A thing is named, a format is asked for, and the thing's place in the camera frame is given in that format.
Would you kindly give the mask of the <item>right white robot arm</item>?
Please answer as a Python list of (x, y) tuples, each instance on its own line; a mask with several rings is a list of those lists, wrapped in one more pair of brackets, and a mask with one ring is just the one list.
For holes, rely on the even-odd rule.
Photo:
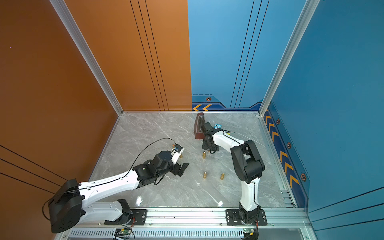
[(255, 223), (262, 210), (258, 201), (259, 183), (265, 170), (265, 164), (252, 140), (243, 141), (230, 132), (214, 128), (209, 123), (202, 127), (204, 134), (202, 148), (211, 154), (220, 149), (231, 153), (237, 177), (242, 182), (242, 195), (239, 202), (239, 215), (246, 225)]

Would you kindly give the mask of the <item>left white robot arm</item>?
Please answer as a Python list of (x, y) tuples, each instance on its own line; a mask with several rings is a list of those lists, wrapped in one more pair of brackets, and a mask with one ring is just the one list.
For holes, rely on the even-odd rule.
[(87, 221), (91, 216), (88, 208), (101, 199), (146, 185), (157, 185), (167, 173), (181, 177), (189, 166), (189, 163), (178, 163), (182, 152), (161, 151), (152, 160), (147, 160), (122, 174), (98, 181), (66, 181), (48, 200), (52, 233), (62, 233), (80, 222)]

